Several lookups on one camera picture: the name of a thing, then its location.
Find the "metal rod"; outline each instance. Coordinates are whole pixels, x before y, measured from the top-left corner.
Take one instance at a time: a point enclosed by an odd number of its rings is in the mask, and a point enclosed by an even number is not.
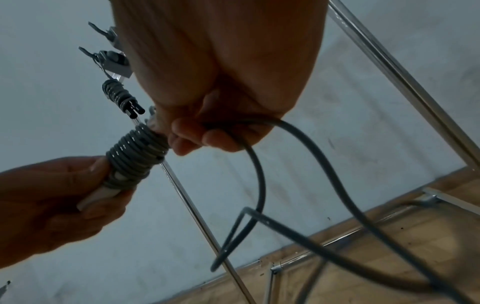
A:
[[[120,82],[123,82],[124,79],[125,79],[125,77],[120,76],[118,74],[113,74],[112,77],[117,79]],[[140,121],[138,119],[132,119],[132,122],[135,125],[138,125],[140,123]],[[175,188],[175,191],[180,196],[180,199],[184,203],[185,207],[188,209],[188,211],[189,211],[190,215],[192,216],[192,218],[194,219],[196,225],[198,226],[198,228],[202,232],[203,236],[205,237],[205,239],[209,243],[210,247],[212,248],[213,252],[215,253],[215,256],[218,256],[218,254],[221,250],[221,247],[220,247],[219,243],[217,242],[217,240],[215,239],[214,234],[212,233],[212,231],[208,227],[207,223],[204,221],[204,219],[203,219],[202,215],[200,214],[199,210],[197,209],[197,207],[192,202],[192,199],[188,195],[187,191],[182,186],[182,183],[180,183],[179,179],[177,178],[174,171],[172,170],[172,168],[170,167],[170,165],[167,163],[166,160],[164,160],[163,163],[160,164],[160,165],[161,165],[163,171],[165,172],[166,176],[168,177],[170,183]],[[225,271],[232,277],[233,283],[237,286],[237,288],[239,289],[240,293],[245,298],[247,303],[248,304],[256,304],[254,298],[252,297],[249,290],[245,286],[244,282],[240,278],[239,274],[237,273],[237,271],[235,270],[235,268],[233,267],[233,265],[230,263],[230,261],[228,259],[226,259],[225,262],[223,263],[223,267],[225,268]]]
[[[422,201],[426,201],[426,200],[430,200],[432,198],[435,198],[436,195],[433,195],[433,194],[424,194],[422,196],[420,196],[418,198],[418,200],[422,200]],[[399,216],[405,214],[407,211],[410,211],[410,210],[413,210],[415,209],[414,206],[405,206],[401,209],[397,209],[396,211],[393,211],[392,213],[390,214],[387,214],[386,216],[382,217],[381,219],[377,220],[375,223],[382,223],[382,222],[385,222],[387,220],[391,220],[391,219],[394,219],[394,218],[398,218]],[[363,231],[364,230],[364,227],[363,226],[359,226],[359,227],[356,227],[354,229],[351,229],[333,239],[330,239],[324,243],[322,243],[322,246],[329,246],[329,245],[332,245],[346,237],[350,237],[354,234],[357,234],[358,232],[360,231]],[[311,251],[308,251],[308,252],[305,252],[299,256],[296,256],[294,258],[291,258],[285,262],[282,262],[280,264],[278,264],[277,266],[274,266],[271,268],[271,270],[274,272],[274,273],[279,273],[281,271],[284,271],[284,270],[287,270],[289,268],[292,268],[298,264],[301,264],[303,262],[306,262],[308,260],[310,260],[311,258],[313,258],[315,256],[315,254]]]
[[[422,189],[422,191],[424,193],[435,196],[439,200],[455,205],[463,210],[469,211],[471,213],[475,213],[476,215],[480,215],[480,207],[470,204],[468,202],[465,202],[464,200],[461,200],[454,196],[443,193],[439,190],[428,188],[428,187]]]
[[[274,288],[275,272],[268,270],[268,278],[265,286],[265,294],[263,295],[263,304],[270,304],[272,302],[272,290]]]
[[[480,148],[340,0],[329,0],[328,15],[420,112],[459,157],[472,169],[479,171]]]

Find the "metal stand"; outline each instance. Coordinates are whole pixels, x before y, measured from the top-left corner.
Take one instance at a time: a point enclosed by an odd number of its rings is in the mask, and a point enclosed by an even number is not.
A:
[[[430,125],[445,139],[445,141],[456,151],[464,162],[473,170],[480,170],[480,149],[468,137],[468,135],[453,121],[453,119],[441,108],[441,106],[428,94],[428,92],[395,60],[395,58],[378,42],[378,40],[367,30],[365,26],[343,5],[340,0],[329,0],[328,15],[342,28],[342,30],[356,43],[356,45],[367,55],[367,57],[385,74],[385,76],[400,90],[408,101],[419,111]],[[163,169],[168,178],[175,187],[180,198],[184,202],[188,211],[192,215],[195,223],[202,231],[208,243],[215,254],[218,254],[220,246],[203,220],[194,203],[188,196],[180,181],[175,176],[170,166],[164,162]],[[441,192],[426,188],[427,197],[436,196],[442,201],[454,204],[467,211],[480,214],[480,208],[463,202]],[[404,214],[410,207],[396,211],[388,215],[383,220],[393,219]],[[345,237],[349,237],[361,231],[357,228],[346,234],[339,236],[324,244],[324,246],[333,244]],[[267,289],[265,292],[264,304],[271,301],[271,292],[274,277],[276,274],[303,263],[313,257],[311,253],[304,253],[289,261],[283,262],[271,268],[268,277]],[[249,293],[245,284],[230,264],[226,262],[224,267],[227,273],[233,278],[234,283],[240,290],[245,300],[249,304],[255,304],[252,295]]]

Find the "person's right hand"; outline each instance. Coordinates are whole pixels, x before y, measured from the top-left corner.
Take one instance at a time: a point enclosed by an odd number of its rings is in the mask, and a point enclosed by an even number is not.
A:
[[[0,268],[92,237],[121,217],[133,191],[76,207],[109,171],[105,157],[69,157],[0,173]]]
[[[281,118],[297,102],[320,48],[327,0],[111,0],[123,49],[156,106],[154,130],[176,154],[237,151],[204,122]],[[272,128],[237,125],[254,144]]]

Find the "wooden floor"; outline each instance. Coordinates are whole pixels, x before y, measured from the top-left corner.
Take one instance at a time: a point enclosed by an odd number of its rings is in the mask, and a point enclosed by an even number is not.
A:
[[[462,174],[458,173],[453,179],[453,183],[451,180],[446,184],[443,181],[443,184],[437,183],[433,186],[480,206],[480,179],[472,178],[472,176],[465,177],[465,173]],[[410,194],[402,199],[415,195]],[[325,241],[355,225],[355,221],[347,221],[338,227],[329,229],[330,231],[319,233],[313,238]],[[451,281],[480,303],[479,216],[446,204],[440,211],[432,209],[415,211],[408,216],[383,225],[382,229],[445,277],[451,277],[454,270],[461,269],[460,273],[454,273]],[[280,259],[285,260],[288,258],[287,255],[294,254],[292,250],[299,252],[300,249],[291,246],[286,250],[266,256],[259,263],[240,271],[242,279],[258,304],[263,302],[270,263],[279,262]],[[342,253],[364,265],[388,274],[422,279],[411,266],[368,235],[355,241]],[[301,286],[317,263],[318,260],[313,259],[276,275],[272,303],[294,303]],[[220,279],[166,303],[241,304],[245,301],[230,279]],[[334,265],[329,265],[312,291],[308,303],[437,304],[452,303],[452,301],[444,296],[398,292],[366,281]]]

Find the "coiled cable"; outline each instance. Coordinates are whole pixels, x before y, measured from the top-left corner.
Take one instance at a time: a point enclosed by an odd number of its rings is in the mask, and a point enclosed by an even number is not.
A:
[[[134,188],[161,164],[169,150],[167,137],[140,123],[123,136],[107,153],[113,170],[103,182],[110,189]]]
[[[137,113],[140,115],[145,113],[137,99],[127,89],[124,89],[124,85],[117,79],[107,79],[102,84],[101,89],[106,97],[113,101],[131,119],[137,118]]]
[[[361,210],[355,205],[352,201],[350,196],[348,195],[346,189],[344,188],[342,182],[340,181],[339,177],[337,176],[336,172],[334,171],[332,165],[319,149],[319,147],[302,131],[294,127],[293,125],[284,122],[282,120],[273,119],[273,118],[249,118],[244,119],[234,124],[267,124],[272,126],[277,126],[285,131],[292,134],[296,137],[314,156],[318,164],[324,170],[325,174],[327,175],[332,187],[334,188],[335,192],[341,199],[344,206],[350,211],[350,213],[356,218],[360,224],[373,236],[378,238],[381,242],[383,242],[386,246],[388,246],[393,252],[399,255],[403,260],[413,266],[418,272],[420,272],[423,276],[426,277],[427,281],[418,281],[418,280],[410,280],[410,279],[403,279],[397,278],[391,275],[387,275],[370,267],[366,267],[361,265],[349,258],[343,257],[338,255],[331,250],[322,247],[318,244],[315,244],[311,240],[309,240],[306,236],[301,235],[300,233],[286,227],[285,225],[275,221],[274,219],[262,214],[263,208],[265,206],[265,199],[266,193],[264,189],[266,188],[265,176],[263,174],[262,166],[258,161],[255,161],[254,158],[257,160],[257,156],[253,149],[246,144],[244,141],[239,140],[238,137],[234,136],[233,138],[243,146],[249,156],[252,158],[253,164],[255,166],[255,170],[258,176],[258,184],[259,184],[259,196],[257,201],[256,209],[252,209],[250,207],[245,207],[238,218],[236,219],[233,227],[228,234],[223,246],[221,247],[220,253],[217,258],[213,261],[210,269],[211,271],[215,271],[220,267],[220,265],[228,258],[228,256],[238,247],[238,245],[250,234],[253,230],[257,222],[262,223],[263,225],[267,226],[268,228],[274,230],[277,233],[282,234],[286,238],[290,239],[291,241],[303,246],[304,248],[312,251],[316,255],[322,257],[325,261],[332,262],[339,267],[348,270],[360,277],[368,279],[370,281],[376,282],[378,284],[388,286],[394,289],[403,290],[403,291],[411,291],[411,292],[418,292],[418,293],[433,293],[433,292],[440,292],[447,296],[449,296],[452,300],[459,304],[473,304],[473,301],[469,299],[466,295],[461,293],[457,288],[453,285],[448,283],[446,280],[441,278],[436,272],[430,269],[424,262],[420,259],[415,257],[411,254],[408,250],[398,244],[395,240],[390,238],[388,235],[383,233],[380,229],[378,229],[372,221],[370,221],[362,212]],[[232,123],[215,123],[209,124],[208,127],[210,128],[222,128],[227,130],[228,127],[231,126]],[[240,226],[241,221],[243,220],[245,215],[249,215],[251,219],[248,221],[246,226],[236,235],[236,232]]]

